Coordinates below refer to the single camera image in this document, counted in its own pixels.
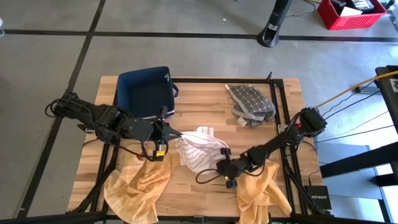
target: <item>yellow towel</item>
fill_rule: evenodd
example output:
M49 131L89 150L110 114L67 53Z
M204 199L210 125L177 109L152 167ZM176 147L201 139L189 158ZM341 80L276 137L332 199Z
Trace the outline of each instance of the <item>yellow towel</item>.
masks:
M115 214L127 223L157 223L155 202L170 180L170 174L180 163L180 156L170 152L162 162L140 161L136 156L123 156L125 164L106 179L104 197Z
M240 224L268 223L268 205L278 205L285 215L290 215L292 207L275 184L278 168L276 162L267 160L264 172L259 177L242 174L236 179Z

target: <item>gray floor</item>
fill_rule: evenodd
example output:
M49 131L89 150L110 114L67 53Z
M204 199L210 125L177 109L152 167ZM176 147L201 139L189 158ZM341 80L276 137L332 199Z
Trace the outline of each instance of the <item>gray floor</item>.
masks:
M5 29L88 30L98 3L0 0L0 17ZM97 30L256 34L273 4L262 0L107 0ZM294 0L289 14L311 9L311 5ZM332 32L325 29L318 12L286 18L280 33L398 37L388 16L370 29ZM44 107L66 88L83 41L84 37L46 35L5 35L0 39L0 121L5 143L0 157L0 218L16 214L52 122L45 117ZM253 40L94 37L75 91L93 101L101 76L159 65L169 66L175 76L264 77L273 71L275 78L299 78L306 105L314 106L373 77L376 67L396 64L397 59L397 44L281 41L276 48L265 49ZM347 104L363 97L352 97ZM374 96L331 118L318 139L351 129L385 110L381 96ZM390 123L385 115L355 131ZM75 125L74 121L63 121L29 215L65 212L84 141L84 134ZM398 138L393 129L378 133L384 137L360 135L334 142L378 147ZM380 218L377 214L369 218L361 212L350 212L345 207L361 204L361 211L373 208L372 202L350 200L355 199L333 198L334 213L340 217Z

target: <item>white cloth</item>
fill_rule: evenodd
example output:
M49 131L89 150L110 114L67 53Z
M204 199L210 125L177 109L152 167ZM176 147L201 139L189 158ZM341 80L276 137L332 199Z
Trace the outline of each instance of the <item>white cloth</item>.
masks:
M195 173L204 169L215 169L216 163L224 159L220 149L228 145L213 137L213 128L200 126L195 131L185 131L177 139L175 148L180 153L182 166L187 166Z

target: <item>wooden tabletop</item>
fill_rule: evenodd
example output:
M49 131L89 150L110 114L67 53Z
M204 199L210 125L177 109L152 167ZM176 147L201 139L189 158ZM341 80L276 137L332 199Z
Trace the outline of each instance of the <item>wooden tabletop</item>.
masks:
M116 91L118 77L102 77L99 84L95 104L111 105ZM193 131L199 126L213 127L214 136L223 140L234 156L239 155L252 146L264 144L276 136L275 120L265 122L255 128L241 127L237 122L237 116L232 114L233 99L222 83L176 83L180 89L179 96L175 99L175 116L167 119L171 127L178 131ZM271 99L271 91L268 84L252 84ZM300 82L298 78L284 79L285 93L289 107L290 117L304 107ZM277 99L282 123L284 115L279 91ZM86 141L95 139L93 134L88 134ZM134 144L124 141L124 146ZM76 208L87 196L95 184L98 165L103 149L103 143L96 141L87 144L82 151L80 164L73 185L68 210ZM116 168L120 170L125 166L127 153L120 151ZM302 175L303 184L308 184L308 175L319 169L315 151L308 144L301 144L297 151L298 163ZM276 184L286 195L285 180L282 171L280 152L271 154L270 160L281 166L276 177ZM213 217L238 217L239 209L234 189L225 187L223 178L216 179L209 184L197 184L196 174L184 166L178 166L172 173L170 182L163 194L156 201L158 215L163 216L213 216ZM313 185L322 185L320 172L311 175ZM292 184L296 212L300 213L298 192ZM102 207L103 191L99 197L98 210ZM284 217L285 215L276 206L270 206L272 217Z

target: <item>gray checkered towel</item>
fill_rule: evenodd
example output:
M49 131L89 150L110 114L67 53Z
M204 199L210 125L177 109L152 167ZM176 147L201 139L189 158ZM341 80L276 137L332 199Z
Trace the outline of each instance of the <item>gray checkered towel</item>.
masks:
M254 86L225 85L235 101L232 113L241 116L250 127L275 116L274 104Z

